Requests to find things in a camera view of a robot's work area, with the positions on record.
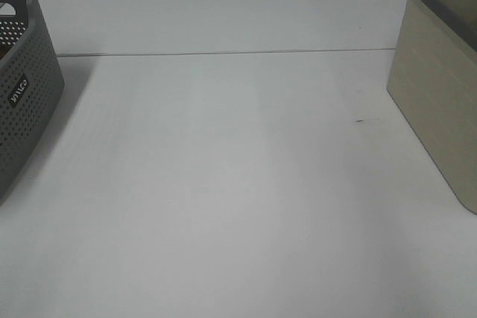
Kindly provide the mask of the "grey perforated plastic basket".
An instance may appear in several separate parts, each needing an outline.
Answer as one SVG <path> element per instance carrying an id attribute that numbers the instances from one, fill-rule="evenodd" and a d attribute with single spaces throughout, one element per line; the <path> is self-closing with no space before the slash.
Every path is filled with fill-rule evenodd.
<path id="1" fill-rule="evenodd" d="M 38 0 L 1 0 L 1 196 L 25 166 L 65 86 Z"/>

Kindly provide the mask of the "beige basket with grey rim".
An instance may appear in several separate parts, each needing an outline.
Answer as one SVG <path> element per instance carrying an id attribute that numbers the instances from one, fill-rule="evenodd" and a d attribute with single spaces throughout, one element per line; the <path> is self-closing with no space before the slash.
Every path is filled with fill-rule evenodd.
<path id="1" fill-rule="evenodd" d="M 387 91 L 440 174 L 476 212 L 476 0 L 407 0 Z"/>

